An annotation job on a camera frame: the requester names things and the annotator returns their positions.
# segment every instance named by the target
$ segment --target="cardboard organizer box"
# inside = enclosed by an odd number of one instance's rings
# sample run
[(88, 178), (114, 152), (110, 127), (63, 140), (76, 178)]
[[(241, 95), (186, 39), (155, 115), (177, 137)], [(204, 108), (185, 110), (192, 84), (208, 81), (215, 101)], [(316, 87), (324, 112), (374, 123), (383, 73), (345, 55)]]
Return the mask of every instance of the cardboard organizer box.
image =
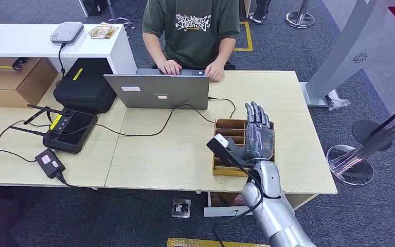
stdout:
[(17, 58), (0, 58), (0, 107), (26, 108), (38, 104), (57, 72), (44, 58), (31, 58), (14, 70)]
[[(273, 143), (275, 146), (275, 124), (269, 122), (271, 129), (274, 131)], [(238, 146), (244, 146), (246, 141), (246, 126), (247, 120), (237, 120), (237, 119), (217, 119), (214, 123), (214, 135), (221, 134), (226, 139), (232, 138)], [(272, 157), (269, 159), (275, 162), (275, 148), (273, 148)], [(230, 166), (224, 164), (219, 158), (213, 155), (213, 175), (224, 175), (232, 177), (247, 177), (247, 175), (235, 166)]]

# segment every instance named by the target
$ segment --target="gray laptop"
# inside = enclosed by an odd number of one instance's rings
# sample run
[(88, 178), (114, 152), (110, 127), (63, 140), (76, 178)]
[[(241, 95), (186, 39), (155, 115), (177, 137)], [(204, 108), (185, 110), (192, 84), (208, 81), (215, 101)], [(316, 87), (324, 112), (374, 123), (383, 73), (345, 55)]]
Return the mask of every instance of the gray laptop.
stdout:
[(209, 77), (203, 70), (183, 69), (179, 75), (171, 76), (163, 75), (158, 69), (139, 68), (135, 75), (104, 76), (130, 108), (173, 109), (184, 103), (198, 110), (208, 108)]

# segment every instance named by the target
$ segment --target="black carrying case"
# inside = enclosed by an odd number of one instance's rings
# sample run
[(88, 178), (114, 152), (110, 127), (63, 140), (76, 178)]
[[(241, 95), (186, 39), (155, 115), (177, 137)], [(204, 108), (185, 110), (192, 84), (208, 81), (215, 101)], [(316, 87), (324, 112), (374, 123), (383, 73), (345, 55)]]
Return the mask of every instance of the black carrying case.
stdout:
[(112, 73), (106, 58), (79, 58), (58, 83), (53, 96), (66, 108), (105, 113), (116, 93), (103, 75)]

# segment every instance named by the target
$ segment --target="robotic arm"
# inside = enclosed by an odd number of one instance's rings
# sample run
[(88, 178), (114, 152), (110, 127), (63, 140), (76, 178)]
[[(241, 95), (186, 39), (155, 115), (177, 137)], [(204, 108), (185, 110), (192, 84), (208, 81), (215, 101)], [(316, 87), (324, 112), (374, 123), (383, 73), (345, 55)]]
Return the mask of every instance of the robotic arm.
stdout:
[(243, 200), (253, 208), (255, 221), (272, 247), (313, 247), (281, 189), (278, 168), (269, 161), (274, 143), (268, 116), (256, 103), (251, 105), (245, 104), (248, 121), (245, 146), (238, 147), (232, 139), (217, 134), (207, 147), (226, 164), (243, 171), (250, 168)]

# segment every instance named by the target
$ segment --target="light wood tabletop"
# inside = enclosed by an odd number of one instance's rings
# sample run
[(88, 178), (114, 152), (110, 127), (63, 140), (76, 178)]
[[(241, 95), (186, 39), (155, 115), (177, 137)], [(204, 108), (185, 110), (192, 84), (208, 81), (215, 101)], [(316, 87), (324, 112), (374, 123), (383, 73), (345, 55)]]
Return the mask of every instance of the light wood tabletop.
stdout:
[[(210, 84), (210, 96), (231, 99), (237, 106), (233, 119), (245, 119), (244, 103), (263, 106), (275, 123), (276, 165), (283, 190), (307, 194), (299, 205), (316, 194), (337, 193), (324, 153), (294, 72), (229, 71), (224, 81)], [(52, 95), (55, 84), (40, 106), (62, 109)], [(211, 100), (201, 111), (210, 120), (228, 118), (232, 105)], [(34, 109), (0, 108), (0, 133), (10, 124), (25, 120)], [(170, 110), (127, 109), (117, 98), (108, 113), (99, 114), (99, 124), (126, 134), (151, 134), (164, 125)], [(46, 116), (34, 124), (48, 124)], [(24, 126), (46, 132), (46, 128)], [(164, 131), (152, 137), (124, 137), (94, 127), (77, 155), (57, 152), (66, 166), (66, 180), (76, 186), (194, 191), (241, 191), (245, 178), (213, 176), (212, 153), (206, 143), (214, 126), (193, 110), (175, 110)], [(33, 160), (45, 148), (41, 137), (7, 131), (0, 149)], [(37, 163), (27, 163), (0, 152), (0, 185), (62, 186), (51, 180)]]
[[(38, 105), (49, 106), (57, 110), (63, 109), (63, 106), (57, 103), (52, 95), (54, 88), (55, 82)], [(123, 122), (125, 110), (126, 107), (117, 98), (108, 113), (98, 116), (98, 123), (112, 129), (119, 129)], [(36, 112), (35, 109), (0, 108), (0, 133), (12, 123), (27, 120)], [(49, 120), (43, 113), (32, 123), (45, 125), (49, 124)], [(41, 132), (47, 131), (47, 127), (37, 128), (29, 125), (25, 126), (22, 123), (17, 126)], [(66, 167), (63, 174), (67, 182), (76, 186), (103, 187), (117, 139), (117, 134), (96, 126), (79, 154), (73, 155), (56, 151), (58, 158)], [(28, 160), (34, 160), (34, 157), (44, 151), (45, 147), (42, 145), (41, 136), (8, 130), (0, 139), (0, 149), (17, 153)], [(0, 185), (63, 186), (57, 179), (49, 179), (37, 163), (28, 163), (16, 156), (2, 152), (0, 152)]]
[[(282, 189), (293, 194), (337, 193), (295, 72), (227, 71), (210, 84), (209, 96), (231, 99), (233, 119), (246, 119), (244, 103), (261, 105), (275, 123), (275, 163)], [(232, 105), (211, 100), (201, 111), (228, 118)], [(127, 109), (121, 132), (151, 134), (170, 110)], [(206, 143), (214, 126), (193, 110), (175, 110), (164, 131), (152, 137), (119, 137), (106, 187), (195, 191), (241, 191), (246, 178), (213, 176)]]

